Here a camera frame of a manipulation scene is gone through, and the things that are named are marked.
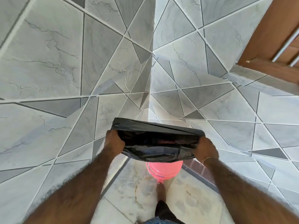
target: foot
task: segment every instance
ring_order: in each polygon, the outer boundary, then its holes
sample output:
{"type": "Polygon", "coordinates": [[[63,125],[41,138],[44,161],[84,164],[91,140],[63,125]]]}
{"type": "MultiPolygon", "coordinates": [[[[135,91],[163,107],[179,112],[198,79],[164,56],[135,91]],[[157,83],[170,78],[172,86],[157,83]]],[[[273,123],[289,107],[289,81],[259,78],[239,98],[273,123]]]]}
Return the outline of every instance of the foot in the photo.
{"type": "Polygon", "coordinates": [[[162,200],[166,202],[166,189],[163,183],[158,182],[156,191],[157,191],[157,201],[162,200]]]}

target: black pants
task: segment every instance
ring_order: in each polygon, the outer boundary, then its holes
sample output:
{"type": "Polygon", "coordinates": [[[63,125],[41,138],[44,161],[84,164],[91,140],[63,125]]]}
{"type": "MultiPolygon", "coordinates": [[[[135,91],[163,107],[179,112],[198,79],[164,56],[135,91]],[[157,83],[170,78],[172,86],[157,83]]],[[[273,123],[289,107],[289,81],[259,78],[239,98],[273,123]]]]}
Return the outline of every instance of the black pants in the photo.
{"type": "Polygon", "coordinates": [[[162,200],[159,200],[159,202],[157,203],[155,216],[158,216],[161,220],[167,219],[169,221],[176,222],[177,224],[185,224],[176,218],[167,204],[162,200]]]}

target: person's left hand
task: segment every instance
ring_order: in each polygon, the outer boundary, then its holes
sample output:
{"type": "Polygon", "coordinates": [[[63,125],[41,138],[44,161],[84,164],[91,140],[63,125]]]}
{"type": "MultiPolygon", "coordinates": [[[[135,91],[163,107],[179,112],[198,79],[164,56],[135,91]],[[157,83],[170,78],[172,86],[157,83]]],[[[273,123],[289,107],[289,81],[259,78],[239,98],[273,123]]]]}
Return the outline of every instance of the person's left hand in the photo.
{"type": "Polygon", "coordinates": [[[108,130],[106,132],[105,147],[109,147],[114,157],[121,154],[125,147],[125,142],[120,139],[116,130],[108,130]]]}

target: black plastic bag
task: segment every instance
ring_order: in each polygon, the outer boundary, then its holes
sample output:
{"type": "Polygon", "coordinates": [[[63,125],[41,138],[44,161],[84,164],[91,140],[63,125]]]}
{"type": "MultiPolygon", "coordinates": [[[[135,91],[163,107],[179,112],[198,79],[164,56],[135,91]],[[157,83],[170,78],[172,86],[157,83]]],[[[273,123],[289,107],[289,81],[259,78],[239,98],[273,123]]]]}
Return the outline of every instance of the black plastic bag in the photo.
{"type": "Polygon", "coordinates": [[[124,118],[115,118],[111,129],[118,130],[126,144],[122,154],[146,162],[192,159],[199,138],[205,136],[198,129],[124,118]]]}

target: person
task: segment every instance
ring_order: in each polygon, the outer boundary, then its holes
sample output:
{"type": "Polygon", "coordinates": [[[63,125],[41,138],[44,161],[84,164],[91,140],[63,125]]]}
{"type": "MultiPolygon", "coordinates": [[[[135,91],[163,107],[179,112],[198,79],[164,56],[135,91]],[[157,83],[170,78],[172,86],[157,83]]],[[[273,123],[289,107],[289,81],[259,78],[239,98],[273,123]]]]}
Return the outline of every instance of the person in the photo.
{"type": "MultiPolygon", "coordinates": [[[[80,173],[43,201],[24,224],[90,223],[100,200],[109,166],[124,146],[125,143],[119,138],[117,131],[107,131],[102,152],[80,173]]],[[[208,138],[200,138],[194,155],[214,177],[235,224],[299,223],[295,214],[220,162],[218,152],[208,138]]],[[[166,204],[163,184],[157,185],[157,197],[156,217],[145,223],[182,224],[166,204]]]]}

